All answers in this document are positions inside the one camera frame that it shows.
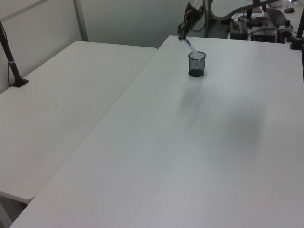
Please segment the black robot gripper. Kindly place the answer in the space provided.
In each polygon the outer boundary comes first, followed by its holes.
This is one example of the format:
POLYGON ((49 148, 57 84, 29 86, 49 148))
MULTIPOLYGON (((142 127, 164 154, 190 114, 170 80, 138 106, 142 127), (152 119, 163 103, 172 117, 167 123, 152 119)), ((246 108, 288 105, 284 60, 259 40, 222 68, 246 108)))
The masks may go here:
POLYGON ((184 40, 187 34, 204 15, 204 1, 189 1, 184 11, 184 24, 178 25, 177 34, 179 40, 184 40))

